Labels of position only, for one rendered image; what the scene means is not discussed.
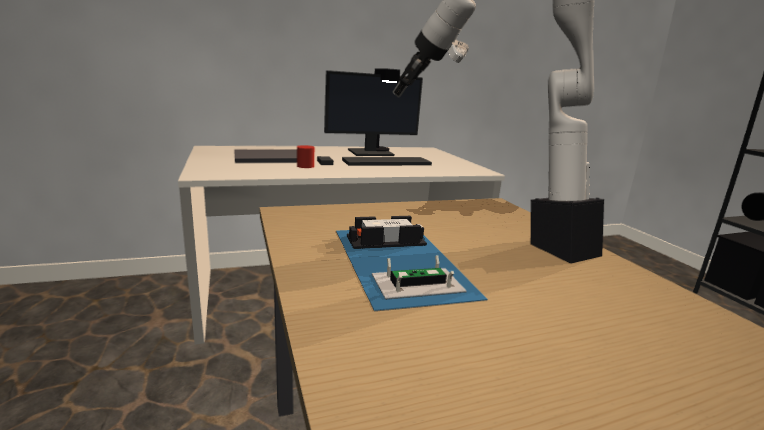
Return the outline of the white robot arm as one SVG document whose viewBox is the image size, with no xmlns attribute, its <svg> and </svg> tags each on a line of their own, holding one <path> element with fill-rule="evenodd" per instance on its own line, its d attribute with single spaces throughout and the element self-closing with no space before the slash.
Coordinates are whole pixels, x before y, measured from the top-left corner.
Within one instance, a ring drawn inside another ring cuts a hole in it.
<svg viewBox="0 0 764 430">
<path fill-rule="evenodd" d="M 460 63 L 469 46 L 456 38 L 475 9 L 473 0 L 442 0 L 422 33 Z M 589 105 L 593 99 L 593 15 L 594 0 L 553 0 L 553 16 L 576 51 L 580 68 L 553 71 L 548 79 L 549 200 L 589 199 L 587 123 L 561 108 Z"/>
</svg>

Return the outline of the beige rectangular cover with slots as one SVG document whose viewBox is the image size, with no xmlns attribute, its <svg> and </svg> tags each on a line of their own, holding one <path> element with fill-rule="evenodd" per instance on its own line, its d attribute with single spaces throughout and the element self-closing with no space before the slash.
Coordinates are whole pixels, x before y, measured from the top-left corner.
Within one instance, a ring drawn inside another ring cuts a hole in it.
<svg viewBox="0 0 764 430">
<path fill-rule="evenodd" d="M 362 220 L 362 227 L 383 226 L 383 242 L 398 242 L 401 225 L 412 225 L 407 219 Z"/>
</svg>

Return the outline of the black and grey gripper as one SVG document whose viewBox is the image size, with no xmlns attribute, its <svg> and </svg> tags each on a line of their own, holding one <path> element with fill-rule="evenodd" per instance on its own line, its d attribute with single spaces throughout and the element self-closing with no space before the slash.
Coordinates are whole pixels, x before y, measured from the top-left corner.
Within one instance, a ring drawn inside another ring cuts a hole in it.
<svg viewBox="0 0 764 430">
<path fill-rule="evenodd" d="M 440 61 L 444 55 L 447 53 L 447 50 L 441 49 L 431 43 L 421 32 L 415 39 L 415 45 L 419 49 L 419 51 L 413 55 L 411 58 L 410 63 L 405 68 L 405 71 L 403 74 L 399 77 L 399 83 L 393 90 L 393 94 L 397 97 L 400 97 L 408 85 L 412 85 L 415 79 L 426 69 L 426 67 L 431 63 L 430 58 L 435 61 Z M 425 62 L 427 61 L 427 62 Z M 421 62 L 421 63 L 420 63 Z M 423 67 L 422 67 L 422 64 Z M 413 70 L 412 70 L 413 69 Z M 416 74 L 417 73 L 417 74 Z M 407 77 L 405 78 L 405 75 Z M 414 78 L 413 78 L 414 77 Z M 412 81 L 411 81 L 412 80 Z"/>
</svg>

